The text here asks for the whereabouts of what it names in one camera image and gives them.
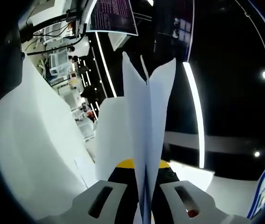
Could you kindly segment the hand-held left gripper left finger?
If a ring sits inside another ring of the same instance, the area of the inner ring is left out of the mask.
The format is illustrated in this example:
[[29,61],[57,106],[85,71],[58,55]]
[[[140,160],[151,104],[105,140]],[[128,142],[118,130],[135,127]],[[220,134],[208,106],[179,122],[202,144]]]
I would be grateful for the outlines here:
[[69,210],[39,224],[137,224],[138,192],[132,159],[120,162],[107,181],[98,181],[73,199]]

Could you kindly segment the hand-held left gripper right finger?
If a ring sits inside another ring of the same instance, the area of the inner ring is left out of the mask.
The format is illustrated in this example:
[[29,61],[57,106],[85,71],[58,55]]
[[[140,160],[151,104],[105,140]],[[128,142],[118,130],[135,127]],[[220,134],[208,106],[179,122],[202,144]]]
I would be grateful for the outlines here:
[[180,181],[161,160],[152,199],[156,224],[248,224],[249,219],[218,209],[212,196],[189,181]]

